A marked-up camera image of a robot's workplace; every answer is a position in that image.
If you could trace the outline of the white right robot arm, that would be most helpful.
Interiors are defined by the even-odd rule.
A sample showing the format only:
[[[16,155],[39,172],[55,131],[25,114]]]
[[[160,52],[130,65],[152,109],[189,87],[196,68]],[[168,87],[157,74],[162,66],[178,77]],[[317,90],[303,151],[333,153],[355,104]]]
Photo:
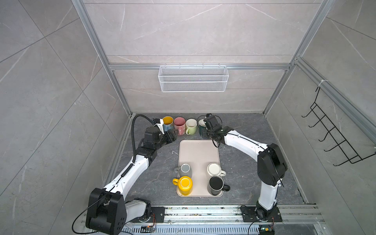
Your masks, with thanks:
[[[261,189],[255,212],[260,221],[271,219],[272,213],[277,209],[278,188],[283,184],[282,179],[288,169],[279,146],[259,143],[231,127],[223,127],[215,116],[205,118],[204,123],[210,139],[232,146],[257,162],[257,174],[261,180]]]

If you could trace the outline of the pink ghost print mug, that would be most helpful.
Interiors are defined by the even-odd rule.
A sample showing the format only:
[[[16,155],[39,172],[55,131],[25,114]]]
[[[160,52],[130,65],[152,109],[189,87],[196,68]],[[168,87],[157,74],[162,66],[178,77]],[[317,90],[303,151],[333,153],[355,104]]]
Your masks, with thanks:
[[[178,135],[182,136],[186,133],[186,120],[183,117],[174,119],[174,128],[178,131]]]

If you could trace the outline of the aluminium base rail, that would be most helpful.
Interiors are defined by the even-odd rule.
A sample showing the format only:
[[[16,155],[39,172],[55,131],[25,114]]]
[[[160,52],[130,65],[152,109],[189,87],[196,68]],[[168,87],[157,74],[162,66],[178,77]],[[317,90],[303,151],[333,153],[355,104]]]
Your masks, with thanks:
[[[105,218],[94,216],[92,235],[329,235],[315,205],[278,205],[259,219],[254,205],[157,205],[141,218],[122,211]]]

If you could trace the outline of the grey mug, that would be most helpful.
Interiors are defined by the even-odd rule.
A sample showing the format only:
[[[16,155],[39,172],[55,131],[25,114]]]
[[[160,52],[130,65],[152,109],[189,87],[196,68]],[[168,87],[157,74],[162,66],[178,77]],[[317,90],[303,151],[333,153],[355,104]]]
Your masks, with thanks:
[[[188,176],[188,177],[192,178],[192,175],[193,175],[192,168],[187,163],[184,163],[181,166],[176,167],[174,169],[174,172],[178,174],[178,178],[181,178],[183,176]]]

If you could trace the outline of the blue mug yellow inside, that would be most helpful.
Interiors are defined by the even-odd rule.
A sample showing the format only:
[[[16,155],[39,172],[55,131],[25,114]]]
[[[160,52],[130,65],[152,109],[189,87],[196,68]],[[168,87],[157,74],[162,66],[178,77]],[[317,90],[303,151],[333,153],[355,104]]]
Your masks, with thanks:
[[[164,122],[163,130],[165,132],[174,128],[174,118],[172,118],[170,116],[166,116],[166,117],[163,118],[163,122]]]

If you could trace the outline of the dark green mug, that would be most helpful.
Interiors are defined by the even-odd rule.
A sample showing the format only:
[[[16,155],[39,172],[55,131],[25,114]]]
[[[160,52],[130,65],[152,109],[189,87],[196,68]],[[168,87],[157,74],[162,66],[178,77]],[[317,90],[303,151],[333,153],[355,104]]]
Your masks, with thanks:
[[[207,128],[206,128],[206,125],[204,123],[204,120],[201,119],[198,121],[198,128],[199,128],[199,135],[202,139],[209,139],[209,136],[208,136],[208,133],[207,133]]]

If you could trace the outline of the white mug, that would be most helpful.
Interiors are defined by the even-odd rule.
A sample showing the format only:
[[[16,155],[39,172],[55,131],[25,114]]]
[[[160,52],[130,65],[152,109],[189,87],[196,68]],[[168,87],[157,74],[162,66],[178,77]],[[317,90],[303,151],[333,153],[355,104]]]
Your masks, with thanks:
[[[220,177],[223,177],[223,176],[227,175],[226,171],[222,170],[221,166],[219,164],[217,164],[217,163],[210,163],[207,166],[207,173],[210,176],[220,176]]]

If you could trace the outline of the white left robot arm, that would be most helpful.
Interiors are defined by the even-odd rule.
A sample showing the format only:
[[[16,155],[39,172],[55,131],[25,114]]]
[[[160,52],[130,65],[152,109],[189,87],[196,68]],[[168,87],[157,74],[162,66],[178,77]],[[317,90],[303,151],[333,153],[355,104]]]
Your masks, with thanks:
[[[145,131],[144,138],[135,144],[134,125],[142,117],[152,125]],[[126,202],[128,192],[144,171],[157,157],[157,151],[177,139],[178,131],[165,130],[164,120],[150,119],[145,115],[135,115],[131,123],[133,156],[127,166],[104,188],[95,188],[89,196],[85,226],[90,234],[105,233],[118,235],[124,225],[134,219],[148,221],[152,216],[151,202],[135,198]]]

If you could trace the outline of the black mug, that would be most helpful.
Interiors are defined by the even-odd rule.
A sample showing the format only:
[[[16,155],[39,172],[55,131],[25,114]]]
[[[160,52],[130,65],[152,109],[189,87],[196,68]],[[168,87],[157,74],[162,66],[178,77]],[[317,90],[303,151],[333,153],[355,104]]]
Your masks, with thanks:
[[[219,176],[212,176],[208,181],[208,192],[210,195],[217,196],[222,192],[228,192],[230,190],[231,187],[226,185]]]

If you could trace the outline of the beige plastic tray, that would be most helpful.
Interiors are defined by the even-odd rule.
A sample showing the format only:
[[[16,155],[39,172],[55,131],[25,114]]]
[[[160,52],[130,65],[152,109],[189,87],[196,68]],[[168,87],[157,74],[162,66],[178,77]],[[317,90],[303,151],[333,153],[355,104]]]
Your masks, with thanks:
[[[183,140],[179,145],[178,166],[190,165],[193,190],[189,197],[212,197],[208,191],[210,175],[207,167],[211,163],[220,164],[218,148],[211,140]]]

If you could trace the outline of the light green mug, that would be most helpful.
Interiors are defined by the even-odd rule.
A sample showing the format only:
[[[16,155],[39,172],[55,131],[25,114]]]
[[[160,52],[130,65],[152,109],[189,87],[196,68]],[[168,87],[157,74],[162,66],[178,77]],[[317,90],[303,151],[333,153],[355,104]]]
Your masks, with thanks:
[[[197,131],[197,120],[188,119],[186,121],[186,135],[194,135]]]

